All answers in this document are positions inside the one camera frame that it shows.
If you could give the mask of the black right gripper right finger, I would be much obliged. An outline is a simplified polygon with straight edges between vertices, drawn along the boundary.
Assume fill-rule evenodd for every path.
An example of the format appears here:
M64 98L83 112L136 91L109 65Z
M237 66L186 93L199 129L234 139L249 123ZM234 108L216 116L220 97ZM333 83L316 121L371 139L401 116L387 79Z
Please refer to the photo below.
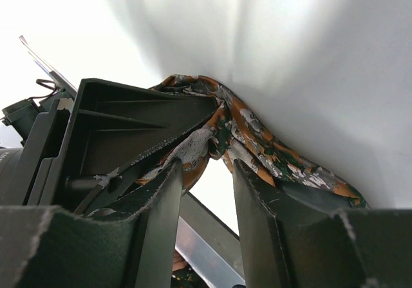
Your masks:
M411 286L410 210L319 209L240 160L233 179L247 287Z

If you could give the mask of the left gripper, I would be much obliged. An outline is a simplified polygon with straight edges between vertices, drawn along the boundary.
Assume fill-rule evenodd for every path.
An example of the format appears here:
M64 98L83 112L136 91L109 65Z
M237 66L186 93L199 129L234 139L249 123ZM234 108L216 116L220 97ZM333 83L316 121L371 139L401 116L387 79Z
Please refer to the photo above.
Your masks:
M75 99L37 114L21 148L1 149L1 205L76 206L70 182L93 177L74 210L88 216L163 170L150 164L216 111L210 97L175 95L102 79L83 79Z

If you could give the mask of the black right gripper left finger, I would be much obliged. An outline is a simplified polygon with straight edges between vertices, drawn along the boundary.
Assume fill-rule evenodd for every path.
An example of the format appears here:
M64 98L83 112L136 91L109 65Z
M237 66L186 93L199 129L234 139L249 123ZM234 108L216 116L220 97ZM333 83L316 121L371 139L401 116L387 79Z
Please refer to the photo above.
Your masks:
M91 217L59 206L1 208L2 287L169 287L182 164Z

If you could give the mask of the orange floral tie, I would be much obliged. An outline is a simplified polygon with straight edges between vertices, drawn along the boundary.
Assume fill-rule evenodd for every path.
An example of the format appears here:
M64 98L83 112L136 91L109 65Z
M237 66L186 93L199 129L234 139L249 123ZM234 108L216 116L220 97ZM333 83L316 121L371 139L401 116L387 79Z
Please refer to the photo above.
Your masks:
M152 89L173 95L210 97L215 99L217 108L201 128L191 132L138 178L137 185L152 181L166 165L178 158L183 164L182 191L186 192L200 179L209 159L224 161L229 171L233 170L235 160L242 160L272 186L282 181L291 182L345 197L355 208L369 206L347 181L281 142L222 83L202 75L172 75Z

